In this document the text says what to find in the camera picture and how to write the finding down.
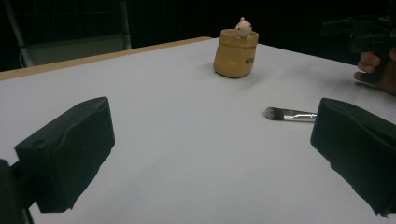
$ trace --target metal pole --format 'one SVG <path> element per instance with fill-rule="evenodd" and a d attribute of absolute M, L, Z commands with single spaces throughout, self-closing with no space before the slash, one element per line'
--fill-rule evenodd
<path fill-rule="evenodd" d="M 120 12 L 122 19 L 122 38 L 124 49 L 131 48 L 131 36 L 129 33 L 129 22 L 128 22 L 128 8 L 125 1 L 120 1 Z"/>
<path fill-rule="evenodd" d="M 17 19 L 15 18 L 14 11 L 12 10 L 12 6 L 8 0 L 3 0 L 3 2 L 6 5 L 7 15 L 8 15 L 9 21 L 11 22 L 12 29 L 14 30 L 14 34 L 17 37 L 18 47 L 20 48 L 21 55 L 23 57 L 25 65 L 27 67 L 34 66 L 34 64 L 30 58 L 28 48 L 23 40 L 23 36 L 21 34 L 20 27 L 17 23 Z"/>

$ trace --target brush bristles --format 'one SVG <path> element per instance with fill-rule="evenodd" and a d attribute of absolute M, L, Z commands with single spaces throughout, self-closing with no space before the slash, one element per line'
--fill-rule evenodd
<path fill-rule="evenodd" d="M 284 120 L 283 109 L 276 107 L 267 107 L 265 109 L 265 117 L 272 120 Z"/>

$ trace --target makeup brush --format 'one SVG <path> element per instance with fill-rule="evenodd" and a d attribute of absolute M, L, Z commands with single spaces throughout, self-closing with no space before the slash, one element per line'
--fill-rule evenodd
<path fill-rule="evenodd" d="M 276 107 L 267 107 L 264 112 L 265 117 L 271 120 L 287 121 L 306 121 L 315 122 L 316 113 L 304 112 L 299 110 L 283 109 Z"/>

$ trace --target human hand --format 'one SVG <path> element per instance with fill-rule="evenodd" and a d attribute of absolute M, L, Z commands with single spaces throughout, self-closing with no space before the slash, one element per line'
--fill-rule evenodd
<path fill-rule="evenodd" d="M 361 60 L 358 63 L 358 68 L 363 72 L 373 73 L 381 63 L 380 58 L 372 52 L 363 52 L 361 53 Z M 390 50 L 389 61 L 381 78 L 377 82 L 371 83 L 365 80 L 364 77 L 370 76 L 370 74 L 365 74 L 363 72 L 356 72 L 353 77 L 358 81 L 373 85 L 382 91 L 396 95 L 396 47 Z"/>

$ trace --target finger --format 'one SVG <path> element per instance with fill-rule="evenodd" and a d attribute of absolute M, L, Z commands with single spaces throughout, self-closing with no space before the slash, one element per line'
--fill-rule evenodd
<path fill-rule="evenodd" d="M 381 63 L 380 58 L 375 54 L 373 54 L 372 52 L 361 53 L 361 61 L 371 66 L 379 66 L 379 64 Z"/>
<path fill-rule="evenodd" d="M 366 73 L 373 73 L 375 71 L 375 66 L 364 63 L 363 61 L 358 63 L 358 68 Z"/>
<path fill-rule="evenodd" d="M 389 57 L 393 60 L 396 61 L 396 47 L 393 47 L 390 52 L 389 52 Z"/>
<path fill-rule="evenodd" d="M 355 78 L 358 81 L 363 81 L 363 73 L 356 72 L 355 74 L 353 74 L 353 78 Z"/>

